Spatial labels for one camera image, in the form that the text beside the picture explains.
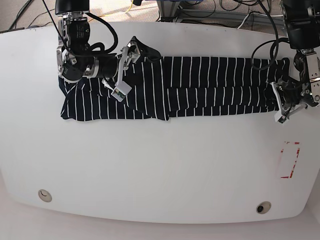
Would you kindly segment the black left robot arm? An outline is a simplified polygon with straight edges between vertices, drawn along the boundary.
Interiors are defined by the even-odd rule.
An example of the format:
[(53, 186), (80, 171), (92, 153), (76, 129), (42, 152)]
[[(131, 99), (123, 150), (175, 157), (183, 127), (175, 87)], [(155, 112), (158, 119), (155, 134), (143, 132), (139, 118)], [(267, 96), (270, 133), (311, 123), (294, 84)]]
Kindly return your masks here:
[(282, 0), (287, 37), (279, 39), (296, 51), (293, 64), (299, 79), (283, 74), (272, 82), (278, 104), (275, 120), (287, 121), (294, 113), (320, 104), (320, 58), (315, 49), (320, 46), (320, 2), (318, 0)]

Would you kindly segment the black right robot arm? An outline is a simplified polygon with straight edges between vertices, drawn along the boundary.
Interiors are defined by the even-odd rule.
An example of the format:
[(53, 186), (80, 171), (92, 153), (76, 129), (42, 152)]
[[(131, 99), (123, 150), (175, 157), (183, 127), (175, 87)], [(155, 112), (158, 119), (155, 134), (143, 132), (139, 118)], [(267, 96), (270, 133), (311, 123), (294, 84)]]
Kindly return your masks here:
[[(68, 83), (77, 83), (82, 78), (101, 78), (107, 88), (120, 91), (129, 87), (123, 81), (123, 72), (130, 64), (142, 59), (151, 63), (162, 59), (157, 50), (143, 44), (135, 36), (122, 48), (121, 54), (116, 54), (114, 50), (119, 39), (115, 29), (101, 17), (90, 13), (88, 0), (57, 0), (55, 14), (61, 18), (56, 27), (58, 72)], [(107, 27), (113, 37), (111, 47), (105, 48), (102, 42), (89, 44), (91, 27), (88, 18)]]

